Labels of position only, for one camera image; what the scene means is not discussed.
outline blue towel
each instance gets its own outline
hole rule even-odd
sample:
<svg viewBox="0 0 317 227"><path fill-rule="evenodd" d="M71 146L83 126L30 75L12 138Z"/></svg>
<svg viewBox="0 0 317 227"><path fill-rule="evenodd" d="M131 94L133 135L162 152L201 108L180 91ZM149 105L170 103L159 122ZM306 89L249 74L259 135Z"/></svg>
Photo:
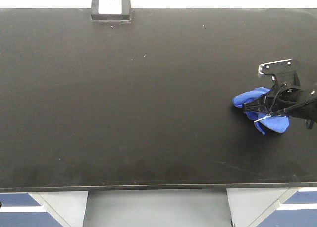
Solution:
<svg viewBox="0 0 317 227"><path fill-rule="evenodd" d="M261 95L268 93L269 90L270 89L265 87L259 87L259 88L253 89L250 92L245 92L232 99L233 105L235 107L241 108L243 103L252 102L256 98L260 97ZM246 115L248 116L250 120L257 120L262 117L265 117L267 114L256 113L256 112L246 112ZM270 128L271 130L280 132L280 133L285 132L289 126L288 117L278 117L278 116L269 117L259 122L261 122L264 126ZM262 132L263 135L265 135L265 131L261 128L261 126L259 125L259 122L256 122L254 125L260 132Z"/></svg>

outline black table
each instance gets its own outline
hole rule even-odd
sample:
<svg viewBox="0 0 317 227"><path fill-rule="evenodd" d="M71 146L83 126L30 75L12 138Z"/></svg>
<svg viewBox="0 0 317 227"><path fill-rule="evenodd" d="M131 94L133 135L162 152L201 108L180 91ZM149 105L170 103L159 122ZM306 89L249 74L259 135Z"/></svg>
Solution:
<svg viewBox="0 0 317 227"><path fill-rule="evenodd" d="M231 103L264 62L317 81L316 15L0 10L0 191L316 185L317 126L262 135Z"/></svg>

